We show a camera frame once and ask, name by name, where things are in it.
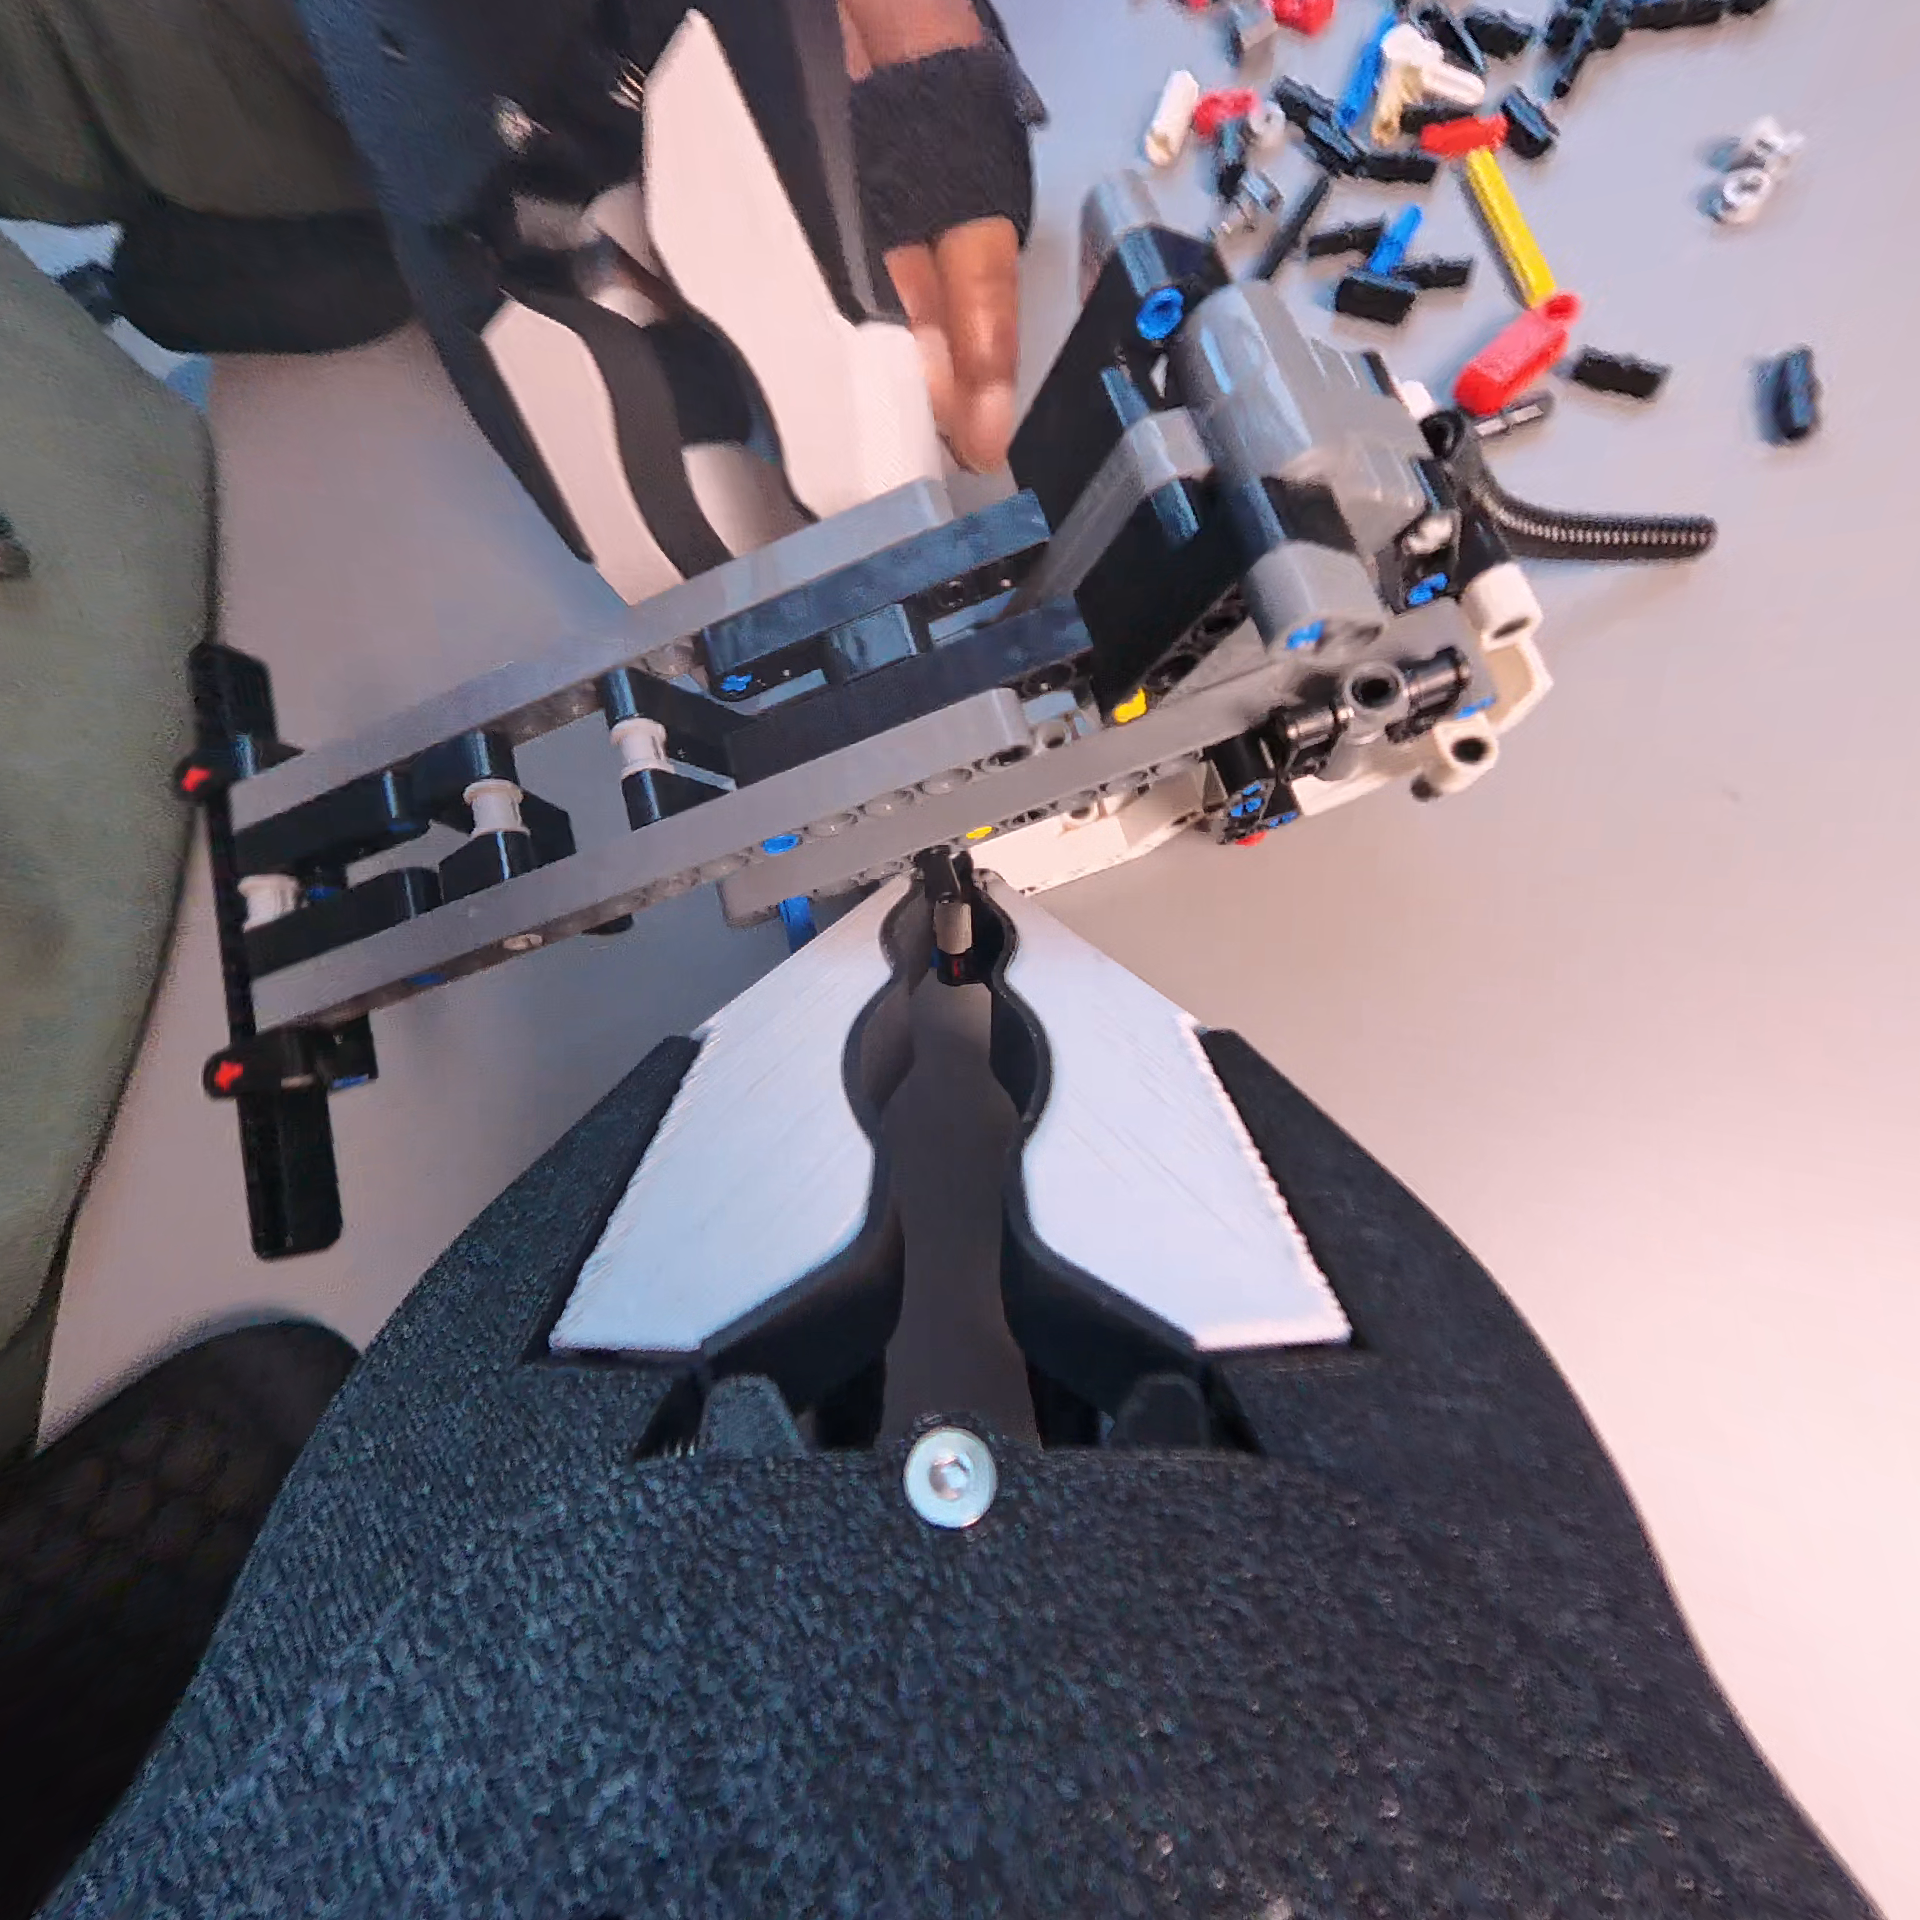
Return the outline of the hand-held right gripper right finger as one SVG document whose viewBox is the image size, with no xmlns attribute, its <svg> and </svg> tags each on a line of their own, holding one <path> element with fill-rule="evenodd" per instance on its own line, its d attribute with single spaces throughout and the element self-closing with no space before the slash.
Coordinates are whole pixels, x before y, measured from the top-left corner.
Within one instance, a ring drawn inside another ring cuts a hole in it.
<svg viewBox="0 0 1920 1920">
<path fill-rule="evenodd" d="M 1016 1109 L 1000 1301 L 1046 1448 L 1255 1448 L 1247 1369 L 1353 1360 L 1353 1321 L 1207 1027 L 1010 883 L 981 883 Z"/>
</svg>

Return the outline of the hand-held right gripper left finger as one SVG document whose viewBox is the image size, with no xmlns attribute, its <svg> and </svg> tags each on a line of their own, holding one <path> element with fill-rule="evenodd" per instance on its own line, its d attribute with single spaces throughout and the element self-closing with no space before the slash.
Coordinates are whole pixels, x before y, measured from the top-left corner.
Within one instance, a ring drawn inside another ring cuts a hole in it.
<svg viewBox="0 0 1920 1920">
<path fill-rule="evenodd" d="M 696 1400 L 761 1375 L 822 1448 L 880 1439 L 906 1295 L 883 1120 L 920 979 L 921 887 L 896 878 L 698 1027 L 553 1361 L 653 1363 Z"/>
</svg>

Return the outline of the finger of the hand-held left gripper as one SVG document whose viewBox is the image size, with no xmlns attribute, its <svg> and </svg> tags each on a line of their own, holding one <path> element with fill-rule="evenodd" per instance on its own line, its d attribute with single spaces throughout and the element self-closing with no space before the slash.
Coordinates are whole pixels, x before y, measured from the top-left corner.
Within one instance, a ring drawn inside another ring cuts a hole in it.
<svg viewBox="0 0 1920 1920">
<path fill-rule="evenodd" d="M 837 302 L 704 11 L 683 13 L 645 81 L 640 197 L 666 279 L 753 374 L 808 513 L 915 481 L 944 495 L 921 349 Z"/>
<path fill-rule="evenodd" d="M 737 555 L 688 475 L 666 317 L 640 288 L 527 290 L 483 331 L 586 560 L 630 606 Z"/>
</svg>

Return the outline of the black building-brick model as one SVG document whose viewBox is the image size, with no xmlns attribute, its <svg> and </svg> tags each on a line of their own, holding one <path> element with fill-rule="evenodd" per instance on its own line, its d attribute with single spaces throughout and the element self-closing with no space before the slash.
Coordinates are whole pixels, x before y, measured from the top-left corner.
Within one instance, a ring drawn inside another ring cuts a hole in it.
<svg viewBox="0 0 1920 1920">
<path fill-rule="evenodd" d="M 208 811 L 231 1018 L 205 1087 L 237 1106 L 257 1256 L 344 1232 L 329 1095 L 378 1078 L 378 1007 L 707 883 L 758 920 L 1184 777 L 1173 822 L 1229 842 L 1397 777 L 1437 797 L 1547 689 L 1523 560 L 1713 550 L 1715 518 L 1560 511 L 1489 471 L 1573 295 L 1431 407 L 1138 175 L 1088 193 L 1083 243 L 991 507 L 904 486 L 317 752 L 266 663 L 194 651 L 176 783 Z"/>
</svg>

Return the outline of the person's left forearm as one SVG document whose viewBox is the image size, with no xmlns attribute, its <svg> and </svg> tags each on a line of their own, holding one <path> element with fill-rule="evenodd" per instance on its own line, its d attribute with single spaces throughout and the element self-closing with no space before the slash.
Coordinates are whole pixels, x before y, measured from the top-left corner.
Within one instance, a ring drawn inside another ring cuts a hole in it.
<svg viewBox="0 0 1920 1920">
<path fill-rule="evenodd" d="M 5 1 L 3 213 L 121 223 L 371 210 L 295 3 Z"/>
</svg>

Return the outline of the grey desk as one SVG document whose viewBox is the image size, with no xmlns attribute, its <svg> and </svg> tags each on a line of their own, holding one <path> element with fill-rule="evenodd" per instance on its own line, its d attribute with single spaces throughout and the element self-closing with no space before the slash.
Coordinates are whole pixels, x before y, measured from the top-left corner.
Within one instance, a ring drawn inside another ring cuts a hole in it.
<svg viewBox="0 0 1920 1920">
<path fill-rule="evenodd" d="M 1806 138 L 1721 229 L 1718 146 Z M 1457 800 L 1400 789 L 1254 850 L 1181 834 L 1047 901 L 1239 1031 L 1470 1242 L 1631 1480 L 1702 1646 L 1832 1846 L 1915 1914 L 1915 3 L 1626 38 L 1510 177 L 1583 339 L 1505 481 L 1706 511 L 1683 566 L 1552 566 L 1555 689 Z M 1759 370 L 1811 345 L 1823 426 Z M 595 621 L 416 331 L 210 379 L 224 611 L 328 738 Z M 205 862 L 55 1321 L 41 1426 L 215 1321 L 358 1344 L 664 1032 L 779 958 L 714 895 L 378 1021 L 334 1109 L 346 1234 L 258 1263 Z"/>
</svg>

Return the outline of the person's left hand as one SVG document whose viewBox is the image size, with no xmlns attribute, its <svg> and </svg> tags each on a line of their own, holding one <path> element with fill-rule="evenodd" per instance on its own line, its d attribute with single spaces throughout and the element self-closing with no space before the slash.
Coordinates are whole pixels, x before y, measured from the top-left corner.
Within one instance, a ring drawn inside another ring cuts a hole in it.
<svg viewBox="0 0 1920 1920">
<path fill-rule="evenodd" d="M 1018 426 L 1021 264 L 1035 202 L 1025 83 L 991 6 L 845 1 L 839 15 L 869 238 L 951 456 L 989 472 Z"/>
</svg>

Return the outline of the dark rounded object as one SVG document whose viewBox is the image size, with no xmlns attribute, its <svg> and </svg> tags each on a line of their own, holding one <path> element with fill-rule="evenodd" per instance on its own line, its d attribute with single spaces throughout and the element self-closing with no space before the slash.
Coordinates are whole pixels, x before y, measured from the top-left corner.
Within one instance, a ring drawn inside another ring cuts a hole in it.
<svg viewBox="0 0 1920 1920">
<path fill-rule="evenodd" d="M 3 1914 L 128 1792 L 360 1352 L 319 1323 L 161 1360 L 3 1486 Z"/>
</svg>

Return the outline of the pile of small building pieces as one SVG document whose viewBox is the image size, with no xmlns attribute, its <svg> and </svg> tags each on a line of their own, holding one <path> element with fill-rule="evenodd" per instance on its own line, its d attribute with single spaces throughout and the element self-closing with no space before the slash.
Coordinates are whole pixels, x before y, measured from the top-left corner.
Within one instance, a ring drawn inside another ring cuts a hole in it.
<svg viewBox="0 0 1920 1920">
<path fill-rule="evenodd" d="M 1457 407 L 1491 423 L 1566 347 L 1581 302 L 1560 283 L 1502 168 L 1502 153 L 1542 159 L 1560 127 L 1546 103 L 1571 95 L 1586 65 L 1633 33 L 1703 31 L 1762 3 L 1555 3 L 1529 19 L 1491 3 L 1385 3 L 1337 98 L 1282 74 L 1267 87 L 1207 87 L 1175 67 L 1141 134 L 1141 157 L 1168 168 L 1189 147 L 1211 146 L 1221 229 L 1259 207 L 1255 153 L 1296 131 L 1312 157 L 1312 185 L 1277 229 L 1257 273 L 1274 273 L 1302 246 L 1311 255 L 1357 255 L 1336 288 L 1336 307 L 1402 325 L 1424 288 L 1459 286 L 1462 259 L 1408 259 L 1421 223 L 1413 207 L 1395 223 L 1328 229 L 1304 239 L 1311 216 L 1339 181 L 1430 185 L 1450 167 L 1496 248 L 1521 317 L 1457 379 Z"/>
</svg>

